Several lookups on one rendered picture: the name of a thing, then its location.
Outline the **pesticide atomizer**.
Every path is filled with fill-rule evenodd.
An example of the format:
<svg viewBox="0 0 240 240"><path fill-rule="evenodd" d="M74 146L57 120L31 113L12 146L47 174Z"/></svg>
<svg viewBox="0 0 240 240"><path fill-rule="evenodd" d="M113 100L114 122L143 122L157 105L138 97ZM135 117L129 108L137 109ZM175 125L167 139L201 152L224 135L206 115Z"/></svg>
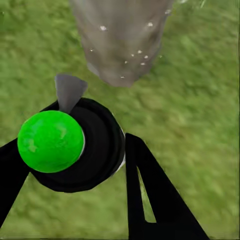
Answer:
<svg viewBox="0 0 240 240"><path fill-rule="evenodd" d="M80 193L110 179L126 160L126 132L111 112L82 96L88 82L55 75L57 101L29 118L17 149L40 184Z"/></svg>

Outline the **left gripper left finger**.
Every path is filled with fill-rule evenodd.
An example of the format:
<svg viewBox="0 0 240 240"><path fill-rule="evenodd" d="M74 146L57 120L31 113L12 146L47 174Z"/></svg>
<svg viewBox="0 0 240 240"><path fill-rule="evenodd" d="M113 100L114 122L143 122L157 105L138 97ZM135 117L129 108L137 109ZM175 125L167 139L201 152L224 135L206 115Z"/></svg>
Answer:
<svg viewBox="0 0 240 240"><path fill-rule="evenodd" d="M30 172L17 144L18 137L0 147L0 228Z"/></svg>

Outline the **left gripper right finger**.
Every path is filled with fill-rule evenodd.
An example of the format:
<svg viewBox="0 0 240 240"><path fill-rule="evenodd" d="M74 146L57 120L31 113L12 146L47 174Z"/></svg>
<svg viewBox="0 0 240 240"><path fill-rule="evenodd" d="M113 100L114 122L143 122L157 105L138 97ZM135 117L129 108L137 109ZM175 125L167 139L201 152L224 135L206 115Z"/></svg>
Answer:
<svg viewBox="0 0 240 240"><path fill-rule="evenodd" d="M210 240L144 141L125 137L129 240ZM137 167L156 223L145 220Z"/></svg>

